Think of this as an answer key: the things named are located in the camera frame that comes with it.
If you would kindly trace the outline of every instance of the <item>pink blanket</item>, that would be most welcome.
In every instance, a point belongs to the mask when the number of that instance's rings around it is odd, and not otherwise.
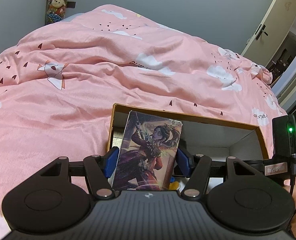
[[[0,238],[9,190],[58,156],[105,153],[114,103],[260,125],[272,156],[271,119],[286,113],[271,78],[230,50],[113,5],[33,31],[0,54]]]

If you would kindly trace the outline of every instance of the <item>blue gripper pad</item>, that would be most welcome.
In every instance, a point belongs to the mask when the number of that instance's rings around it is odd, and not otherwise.
[[[117,166],[117,160],[118,160],[118,154],[119,154],[119,148],[118,147],[113,147],[109,152],[106,153],[106,155],[109,155],[106,158],[106,165],[104,167],[104,176],[106,178],[110,178],[113,171],[115,170]]]
[[[189,166],[189,161],[188,161],[187,156],[179,148],[177,149],[176,162],[177,162],[181,172],[183,173],[183,175],[186,178],[189,178],[191,175],[191,168]]]

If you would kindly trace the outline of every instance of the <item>yellow object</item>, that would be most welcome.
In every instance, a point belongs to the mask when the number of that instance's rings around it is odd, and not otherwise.
[[[170,183],[168,189],[169,189],[169,190],[177,190],[178,188],[179,188],[179,182],[174,181],[174,182]]]

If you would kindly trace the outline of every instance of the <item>door handle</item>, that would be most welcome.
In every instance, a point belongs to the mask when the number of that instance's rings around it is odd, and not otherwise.
[[[261,30],[259,31],[258,35],[256,36],[256,40],[258,40],[260,38],[260,36],[261,36],[262,33],[264,33],[265,35],[268,36],[268,33],[265,32],[265,28],[266,28],[266,26],[263,25],[262,28],[261,28]]]

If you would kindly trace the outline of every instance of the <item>card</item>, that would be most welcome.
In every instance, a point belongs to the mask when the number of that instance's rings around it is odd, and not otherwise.
[[[112,181],[114,190],[167,190],[182,123],[130,111]]]

